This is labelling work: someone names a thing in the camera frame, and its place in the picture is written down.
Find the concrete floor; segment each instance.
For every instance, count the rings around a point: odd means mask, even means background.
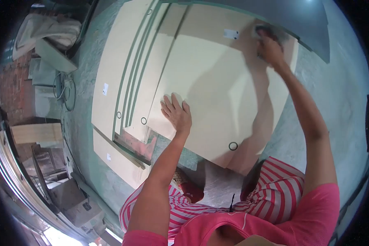
[[[100,0],[98,15],[93,17],[74,58],[79,65],[73,73],[77,86],[74,111],[62,112],[64,135],[75,162],[86,182],[116,214],[133,188],[93,152],[91,110],[100,57],[123,2]],[[349,22],[332,0],[323,2],[329,22],[330,63],[325,64],[317,55],[300,46],[295,75],[313,96],[330,130],[343,205],[363,176],[368,159],[365,107],[369,74],[364,53]],[[151,163],[156,161],[168,142],[166,138],[158,137]],[[269,155],[305,171],[305,139],[290,96],[262,158]],[[211,164],[188,150],[182,152],[179,166],[204,187],[205,197],[201,203],[228,207],[233,193],[236,194],[235,200],[239,200],[243,176]],[[123,236],[118,227],[113,230]]]

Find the pink shirt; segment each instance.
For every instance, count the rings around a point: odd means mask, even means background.
[[[243,212],[201,214],[182,225],[175,246],[206,245],[212,232],[231,225],[244,238],[259,235],[276,244],[327,245],[339,216],[339,188],[323,184],[303,196],[293,218],[279,225]],[[167,239],[149,231],[124,235],[123,246],[167,246]]]

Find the right hand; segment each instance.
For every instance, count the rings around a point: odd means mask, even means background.
[[[192,125],[190,106],[183,101],[181,107],[173,93],[171,94],[171,100],[172,103],[167,96],[164,96],[164,101],[160,101],[161,112],[171,122],[176,134],[186,135],[187,137]]]
[[[268,37],[264,30],[259,30],[257,33],[262,38],[262,40],[257,41],[257,51],[264,60],[275,69],[285,64],[283,50],[279,43]]]

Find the white label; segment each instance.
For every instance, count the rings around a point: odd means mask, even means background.
[[[224,37],[227,37],[229,39],[238,39],[239,32],[235,30],[224,29]]]
[[[106,96],[108,91],[108,84],[104,83],[103,95]]]

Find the person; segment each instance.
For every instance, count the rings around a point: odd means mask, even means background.
[[[192,125],[191,111],[185,101],[181,107],[174,94],[172,102],[165,96],[161,111],[176,134],[120,211],[124,246],[165,246],[172,241],[176,246],[329,242],[339,216],[339,188],[327,126],[308,91],[290,71],[280,45],[265,32],[259,34],[257,51],[285,81],[305,135],[305,175],[269,157],[256,188],[241,194],[241,202],[231,209],[196,203],[202,191],[177,169]],[[173,178],[178,189],[170,185]]]

